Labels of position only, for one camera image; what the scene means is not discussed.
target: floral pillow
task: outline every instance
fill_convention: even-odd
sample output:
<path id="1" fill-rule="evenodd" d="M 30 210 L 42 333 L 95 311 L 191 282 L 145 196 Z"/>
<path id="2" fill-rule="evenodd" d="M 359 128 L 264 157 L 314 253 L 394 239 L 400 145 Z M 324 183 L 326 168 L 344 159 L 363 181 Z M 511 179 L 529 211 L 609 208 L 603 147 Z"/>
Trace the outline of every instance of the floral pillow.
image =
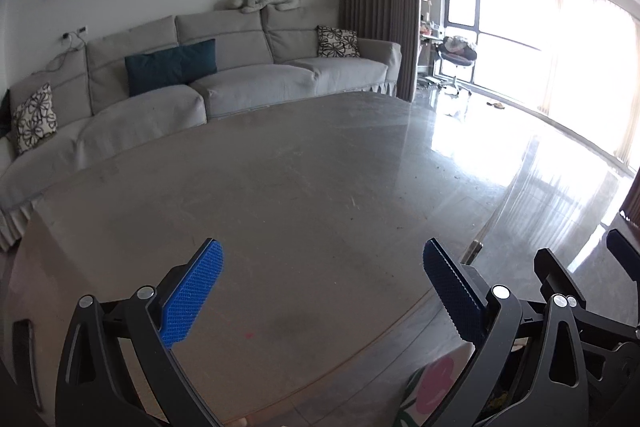
<path id="1" fill-rule="evenodd" d="M 356 32 L 318 26 L 318 57 L 359 56 Z"/>
<path id="2" fill-rule="evenodd" d="M 18 154 L 33 149 L 58 130 L 53 112 L 51 86 L 45 84 L 14 110 L 14 133 Z"/>

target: black window frame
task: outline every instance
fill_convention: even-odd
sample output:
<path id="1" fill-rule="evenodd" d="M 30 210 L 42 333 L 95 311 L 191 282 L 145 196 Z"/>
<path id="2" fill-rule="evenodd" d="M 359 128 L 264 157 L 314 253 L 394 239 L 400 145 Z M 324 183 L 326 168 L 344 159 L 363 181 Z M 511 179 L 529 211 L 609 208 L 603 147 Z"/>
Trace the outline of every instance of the black window frame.
<path id="1" fill-rule="evenodd" d="M 532 50 L 536 50 L 541 52 L 542 50 L 535 47 L 535 46 L 531 46 L 530 44 L 527 44 L 526 42 L 519 42 L 519 41 L 515 41 L 513 39 L 510 39 L 508 37 L 503 37 L 501 35 L 495 35 L 493 33 L 489 33 L 489 32 L 483 32 L 480 31 L 480 0 L 476 0 L 476 13 L 474 15 L 474 25 L 473 26 L 468 26 L 465 24 L 459 24 L 459 23 L 455 23 L 455 22 L 450 22 L 449 21 L 449 1 L 450 0 L 444 0 L 444 21 L 443 21 L 443 25 L 442 25 L 442 30 L 444 31 L 447 27 L 451 26 L 452 28 L 458 28 L 461 30 L 469 30 L 469 31 L 473 31 L 476 33 L 477 38 L 476 38 L 476 42 L 478 42 L 480 40 L 480 35 L 484 34 L 484 35 L 489 35 L 491 37 L 495 37 L 498 39 L 502 39 L 505 41 L 509 41 L 509 42 L 513 42 L 514 44 L 520 44 L 521 46 L 526 46 L 527 48 L 530 48 Z M 437 76 L 443 76 L 446 78 L 450 78 L 449 75 L 443 74 L 442 73 L 442 60 L 438 60 L 439 65 L 438 65 L 438 74 Z M 476 65 L 474 64 L 472 66 L 471 69 L 471 84 L 475 84 L 475 79 L 476 79 Z"/>

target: sofa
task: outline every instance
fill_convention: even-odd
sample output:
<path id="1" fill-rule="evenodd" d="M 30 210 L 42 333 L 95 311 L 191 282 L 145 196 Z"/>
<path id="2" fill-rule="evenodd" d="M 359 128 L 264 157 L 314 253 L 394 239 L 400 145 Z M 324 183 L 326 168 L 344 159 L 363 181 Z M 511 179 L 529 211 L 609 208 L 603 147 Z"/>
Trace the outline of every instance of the sofa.
<path id="1" fill-rule="evenodd" d="M 318 25 L 337 26 L 337 11 L 268 6 L 169 16 L 90 41 L 58 71 L 12 85 L 13 112 L 48 82 L 58 131 L 20 156 L 11 134 L 0 139 L 0 250 L 23 236 L 48 187 L 124 150 L 278 103 L 352 90 L 395 96 L 398 44 L 359 39 L 360 58 L 318 57 Z M 216 39 L 217 73 L 129 96 L 125 57 L 208 39 Z"/>

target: blue pillow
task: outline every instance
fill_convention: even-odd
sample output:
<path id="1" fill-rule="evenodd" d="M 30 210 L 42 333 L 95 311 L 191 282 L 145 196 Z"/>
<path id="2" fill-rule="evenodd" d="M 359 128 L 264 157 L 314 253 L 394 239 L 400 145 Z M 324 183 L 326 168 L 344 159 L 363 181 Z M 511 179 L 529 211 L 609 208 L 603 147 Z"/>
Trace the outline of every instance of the blue pillow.
<path id="1" fill-rule="evenodd" d="M 129 74 L 129 96 L 167 86 L 191 84 L 218 72 L 216 39 L 160 52 L 131 55 L 124 63 Z"/>

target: marble floor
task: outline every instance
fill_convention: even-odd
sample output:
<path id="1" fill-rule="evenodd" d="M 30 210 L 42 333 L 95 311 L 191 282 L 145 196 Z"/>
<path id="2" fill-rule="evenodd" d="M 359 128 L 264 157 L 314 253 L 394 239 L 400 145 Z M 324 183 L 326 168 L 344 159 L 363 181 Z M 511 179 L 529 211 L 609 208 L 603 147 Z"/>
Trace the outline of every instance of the marble floor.
<path id="1" fill-rule="evenodd" d="M 453 98 L 419 89 L 414 102 L 416 110 L 436 114 L 433 134 L 424 137 L 434 153 L 452 159 L 461 177 L 504 188 L 501 204 L 476 237 L 483 248 L 472 265 L 490 285 L 501 283 L 519 298 L 542 301 L 533 257 L 539 248 L 550 248 L 572 273 L 590 311 L 636 325 L 635 284 L 604 245 L 606 232 L 619 228 L 640 246 L 618 214 L 632 179 L 535 117 L 487 101 L 478 94 Z M 324 418 L 302 404 L 264 426 L 391 425 L 409 375 L 463 343 L 437 297 L 414 315 L 404 326 L 419 324 L 420 332 L 406 349 Z M 337 384 L 312 405 L 331 402 L 337 389 L 347 387 Z"/>

